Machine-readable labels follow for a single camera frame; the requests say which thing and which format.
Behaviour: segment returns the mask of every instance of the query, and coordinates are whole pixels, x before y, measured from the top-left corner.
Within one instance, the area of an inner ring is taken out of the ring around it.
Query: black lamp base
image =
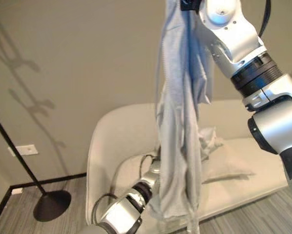
[[[51,221],[61,216],[68,209],[70,202],[71,195],[67,191],[47,192],[36,204],[33,216],[40,222]]]

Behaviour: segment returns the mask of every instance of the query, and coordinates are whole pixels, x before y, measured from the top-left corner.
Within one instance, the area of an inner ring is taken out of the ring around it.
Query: electrical outlet
[[[22,146],[16,146],[16,149],[18,150],[19,154],[21,156],[25,155],[37,155],[39,152],[35,148],[35,145],[22,145]],[[8,147],[8,150],[12,156],[16,156],[14,152],[11,150],[10,147]]]

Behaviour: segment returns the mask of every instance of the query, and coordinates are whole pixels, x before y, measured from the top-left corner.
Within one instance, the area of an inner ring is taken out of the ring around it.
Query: gray fabric
[[[196,14],[181,12],[179,0],[166,0],[166,13],[162,38],[166,82],[157,110],[160,190],[150,205],[156,218],[188,215],[189,231],[196,233],[201,186],[198,103],[210,103],[213,67],[197,38]]]

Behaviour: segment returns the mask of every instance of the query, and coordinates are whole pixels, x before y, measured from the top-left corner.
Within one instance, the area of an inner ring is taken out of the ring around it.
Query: white armchair
[[[216,126],[217,135],[227,140],[255,172],[249,180],[221,180],[202,187],[200,219],[249,203],[287,186],[279,156],[262,151],[247,127],[249,113],[240,100],[215,101],[200,106],[199,126]],[[95,201],[108,193],[116,168],[131,156],[146,154],[158,143],[153,104],[137,104],[105,115],[93,133],[87,168],[86,221],[91,223]],[[158,233],[156,220],[147,213],[138,233]],[[171,224],[169,231],[186,223]]]

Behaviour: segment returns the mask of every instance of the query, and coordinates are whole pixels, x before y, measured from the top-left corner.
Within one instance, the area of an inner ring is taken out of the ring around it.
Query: chair backrest
[[[199,127],[216,126],[217,136],[224,139],[251,137],[248,129],[248,112],[241,100],[214,101],[199,106]]]
[[[216,126],[217,135],[249,137],[250,113],[240,100],[200,105],[199,126]],[[153,104],[136,104],[109,112],[98,122],[91,140],[87,168],[86,220],[90,224],[95,201],[109,192],[112,177],[125,159],[148,153],[158,143]]]

